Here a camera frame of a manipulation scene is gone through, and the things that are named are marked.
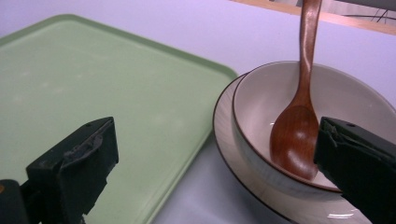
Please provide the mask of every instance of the white bowl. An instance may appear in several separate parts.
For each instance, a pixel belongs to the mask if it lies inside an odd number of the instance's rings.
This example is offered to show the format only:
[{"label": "white bowl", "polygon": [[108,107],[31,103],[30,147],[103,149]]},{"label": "white bowl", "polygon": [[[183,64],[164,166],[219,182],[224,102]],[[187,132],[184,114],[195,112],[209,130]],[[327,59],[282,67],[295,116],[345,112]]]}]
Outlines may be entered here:
[{"label": "white bowl", "polygon": [[[219,151],[244,186],[288,219],[298,223],[370,223],[334,189],[306,185],[275,168],[269,162],[269,154],[265,159],[266,154],[250,147],[268,148],[271,123],[291,100],[296,90],[297,73],[296,62],[271,63],[233,82],[220,96],[214,113]],[[392,136],[396,131],[395,111],[371,88],[353,77],[320,65],[315,65],[312,86],[318,118],[345,119],[396,142]],[[241,97],[242,92],[249,96]],[[234,114],[233,104],[238,104]],[[236,128],[233,116],[237,117],[240,130]],[[334,188],[322,174],[314,181],[325,188]]]}]

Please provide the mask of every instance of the table surface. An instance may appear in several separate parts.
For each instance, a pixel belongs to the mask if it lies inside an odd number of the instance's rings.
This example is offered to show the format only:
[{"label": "table surface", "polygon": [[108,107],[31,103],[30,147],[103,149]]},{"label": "table surface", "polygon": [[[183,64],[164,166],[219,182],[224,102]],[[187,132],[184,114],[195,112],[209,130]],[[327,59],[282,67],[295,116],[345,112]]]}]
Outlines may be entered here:
[{"label": "table surface", "polygon": [[[298,15],[226,0],[2,0],[0,37],[59,14],[142,35],[225,64],[238,74],[299,59]],[[360,79],[396,106],[394,46],[396,35],[321,21],[315,63]],[[289,222],[242,187],[212,135],[154,223]]]}]

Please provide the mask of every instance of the spoon handle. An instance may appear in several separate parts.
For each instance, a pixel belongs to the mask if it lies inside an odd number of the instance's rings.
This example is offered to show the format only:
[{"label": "spoon handle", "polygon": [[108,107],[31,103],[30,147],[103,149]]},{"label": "spoon handle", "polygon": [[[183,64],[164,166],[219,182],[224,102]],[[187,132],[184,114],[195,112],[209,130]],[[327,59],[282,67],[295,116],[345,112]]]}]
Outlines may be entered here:
[{"label": "spoon handle", "polygon": [[321,0],[304,0],[300,24],[300,80],[295,99],[301,99],[302,102],[295,103],[311,107],[309,88],[320,5]]}]

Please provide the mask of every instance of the light green tray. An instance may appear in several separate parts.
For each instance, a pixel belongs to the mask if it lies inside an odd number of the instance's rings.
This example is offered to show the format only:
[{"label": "light green tray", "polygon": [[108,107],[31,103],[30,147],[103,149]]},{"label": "light green tray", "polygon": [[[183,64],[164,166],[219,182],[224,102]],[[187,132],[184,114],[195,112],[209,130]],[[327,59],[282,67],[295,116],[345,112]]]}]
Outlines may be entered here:
[{"label": "light green tray", "polygon": [[120,163],[87,223],[150,222],[211,132],[231,69],[65,15],[0,39],[0,179],[112,116]]}]

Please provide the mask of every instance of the wooden spoon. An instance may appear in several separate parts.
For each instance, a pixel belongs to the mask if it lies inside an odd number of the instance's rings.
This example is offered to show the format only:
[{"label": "wooden spoon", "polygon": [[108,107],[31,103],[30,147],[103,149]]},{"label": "wooden spoon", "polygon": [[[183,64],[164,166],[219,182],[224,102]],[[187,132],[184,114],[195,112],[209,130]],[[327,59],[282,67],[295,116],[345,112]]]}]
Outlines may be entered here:
[{"label": "wooden spoon", "polygon": [[303,2],[298,89],[291,103],[277,118],[270,138],[271,160],[307,180],[312,180],[318,172],[313,162],[318,119],[309,89],[320,5],[321,0]]}]

